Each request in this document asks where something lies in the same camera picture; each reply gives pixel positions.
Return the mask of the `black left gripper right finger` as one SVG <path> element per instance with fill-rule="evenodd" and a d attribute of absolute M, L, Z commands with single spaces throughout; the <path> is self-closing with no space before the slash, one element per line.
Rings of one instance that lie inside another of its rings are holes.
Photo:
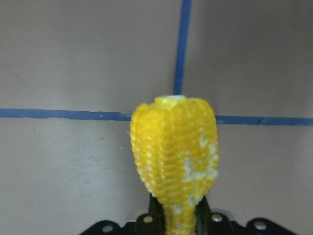
<path fill-rule="evenodd" d="M 196 215 L 195 234 L 208 235 L 211 230 L 210 222 L 211 209 L 205 196 L 196 205 L 195 215 Z"/>

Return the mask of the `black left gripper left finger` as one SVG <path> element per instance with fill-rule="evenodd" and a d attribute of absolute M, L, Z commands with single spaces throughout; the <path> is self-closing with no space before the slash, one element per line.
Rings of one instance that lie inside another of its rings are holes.
<path fill-rule="evenodd" d="M 164 212 L 162 205 L 158 202 L 158 200 L 153 197 L 151 194 L 149 195 L 149 209 L 148 213 L 154 217 L 157 217 L 157 223 L 160 227 L 160 235 L 164 234 Z"/>

